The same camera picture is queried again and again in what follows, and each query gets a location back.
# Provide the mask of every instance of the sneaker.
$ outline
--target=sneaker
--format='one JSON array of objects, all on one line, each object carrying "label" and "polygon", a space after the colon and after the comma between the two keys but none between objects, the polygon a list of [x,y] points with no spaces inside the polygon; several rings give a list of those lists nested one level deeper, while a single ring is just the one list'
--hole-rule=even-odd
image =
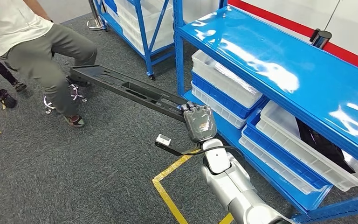
[{"label": "sneaker", "polygon": [[0,90],[0,102],[7,108],[14,108],[17,105],[17,100],[10,96],[5,89]]},{"label": "sneaker", "polygon": [[76,128],[81,128],[85,124],[83,118],[78,114],[71,117],[64,116],[64,118],[70,126]]},{"label": "sneaker", "polygon": [[90,82],[86,82],[86,81],[77,81],[77,80],[74,80],[72,79],[71,77],[67,77],[67,80],[68,80],[68,83],[69,84],[76,84],[78,86],[81,86],[81,87],[87,87],[87,86],[90,86],[91,83]]},{"label": "sneaker", "polygon": [[14,84],[14,89],[16,89],[17,92],[21,92],[24,91],[24,89],[27,87],[27,85],[23,84],[23,83],[16,83]]}]

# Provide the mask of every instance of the white plastic bin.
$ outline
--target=white plastic bin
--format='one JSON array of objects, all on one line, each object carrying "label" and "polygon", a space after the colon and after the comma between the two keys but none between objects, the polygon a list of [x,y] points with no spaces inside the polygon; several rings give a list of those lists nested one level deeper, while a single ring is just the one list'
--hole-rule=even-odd
[{"label": "white plastic bin", "polygon": [[[139,29],[139,21],[135,6],[127,0],[115,0],[115,3],[117,6],[118,16],[121,18],[125,18],[133,27]],[[163,5],[164,0],[141,0],[142,15],[146,32],[149,32],[151,30],[154,32]],[[168,3],[163,20],[161,22],[161,27],[172,28],[172,23],[172,4]]]},{"label": "white plastic bin", "polygon": [[111,7],[109,7],[109,5],[105,2],[105,0],[103,0],[105,8],[106,8],[106,12],[113,17],[113,19],[120,25],[120,17],[118,17],[118,15],[113,11],[113,9],[111,9]]},{"label": "white plastic bin", "polygon": [[256,128],[342,191],[358,187],[358,161],[345,151],[345,161],[356,173],[350,174],[301,140],[296,118],[273,101],[264,107]]},{"label": "white plastic bin", "polygon": [[[138,37],[135,37],[132,33],[127,32],[124,29],[123,35],[135,46],[139,52],[141,52],[141,54],[145,55],[142,39],[138,39]],[[152,51],[158,50],[159,48],[167,46],[171,43],[173,43],[173,32],[164,34],[161,38],[159,38],[159,40],[156,39]]]},{"label": "white plastic bin", "polygon": [[[126,18],[127,17],[121,17],[120,25],[123,28],[123,32],[125,31],[126,33],[131,33],[131,36],[136,38],[139,43],[142,43],[141,31],[139,30],[139,28],[133,27],[131,25],[131,23],[129,23],[127,21]],[[146,32],[146,39],[147,39],[148,46],[150,46],[151,40],[153,39],[153,35],[154,35],[154,30],[150,30],[150,31]],[[173,28],[172,28],[172,26],[165,26],[165,27],[161,26],[160,27],[160,29],[158,30],[155,44],[158,42],[161,42],[161,41],[163,41],[163,42],[169,41],[168,44],[173,43]]]},{"label": "white plastic bin", "polygon": [[304,194],[307,195],[316,190],[299,175],[277,160],[273,155],[265,151],[262,147],[253,142],[246,135],[242,134],[238,142]]},{"label": "white plastic bin", "polygon": [[226,69],[203,51],[198,50],[192,56],[193,71],[200,77],[216,86],[246,108],[251,108],[261,97],[257,89]]},{"label": "white plastic bin", "polygon": [[193,85],[192,82],[192,94],[201,100],[204,104],[210,106],[213,111],[215,111],[222,118],[226,119],[230,124],[234,125],[236,128],[240,129],[245,125],[246,120],[239,118],[237,115],[232,113],[229,109],[224,107],[222,104],[217,102],[215,99],[210,97],[204,91],[199,89],[197,86]]}]

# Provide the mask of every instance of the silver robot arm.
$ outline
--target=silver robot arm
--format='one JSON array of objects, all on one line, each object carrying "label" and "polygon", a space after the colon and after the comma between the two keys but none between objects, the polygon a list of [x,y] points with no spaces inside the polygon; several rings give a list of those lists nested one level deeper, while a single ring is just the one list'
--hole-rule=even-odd
[{"label": "silver robot arm", "polygon": [[201,145],[201,151],[188,153],[188,150],[174,149],[170,146],[171,139],[161,134],[155,141],[156,146],[178,156],[205,153],[202,175],[220,204],[233,215],[238,224],[293,223],[257,195],[248,173],[226,152],[222,142],[215,138],[217,127],[212,109],[187,102],[181,105],[181,110],[190,139]]},{"label": "silver robot arm", "polygon": [[[202,150],[223,146],[218,139],[206,141]],[[268,206],[256,193],[250,177],[241,164],[224,148],[205,152],[201,173],[223,208],[238,224],[294,223]]]}]

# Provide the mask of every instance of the red stripe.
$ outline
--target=red stripe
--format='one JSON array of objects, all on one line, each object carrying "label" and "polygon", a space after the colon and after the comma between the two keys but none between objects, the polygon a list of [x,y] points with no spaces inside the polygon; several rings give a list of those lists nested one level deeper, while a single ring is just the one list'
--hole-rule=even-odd
[{"label": "red stripe", "polygon": [[[251,14],[257,15],[259,17],[262,17],[268,21],[271,21],[275,24],[278,24],[280,26],[283,26],[285,28],[293,30],[294,32],[297,32],[304,36],[311,37],[312,33],[314,32],[314,29],[311,29],[307,26],[304,26],[304,25],[294,22],[292,20],[288,20],[288,19],[281,17],[277,14],[274,14],[274,13],[264,10],[262,8],[256,7],[249,3],[243,2],[241,0],[228,0],[228,2],[230,5],[238,7],[242,10],[245,10],[245,11],[247,11]],[[341,47],[329,42],[324,47],[324,50],[341,58],[342,60],[344,60],[346,62],[349,62],[355,66],[358,66],[358,55],[353,54],[352,52],[345,50],[344,48],[341,48]]]}]

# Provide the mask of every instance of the gray pants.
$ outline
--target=gray pants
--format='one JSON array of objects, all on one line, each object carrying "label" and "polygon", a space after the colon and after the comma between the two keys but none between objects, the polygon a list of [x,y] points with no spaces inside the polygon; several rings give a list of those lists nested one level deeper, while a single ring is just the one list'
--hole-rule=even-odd
[{"label": "gray pants", "polygon": [[76,115],[65,73],[53,61],[51,52],[75,58],[75,65],[94,64],[96,45],[72,29],[54,24],[45,35],[12,47],[1,59],[20,74],[36,80],[46,96],[65,116]]}]

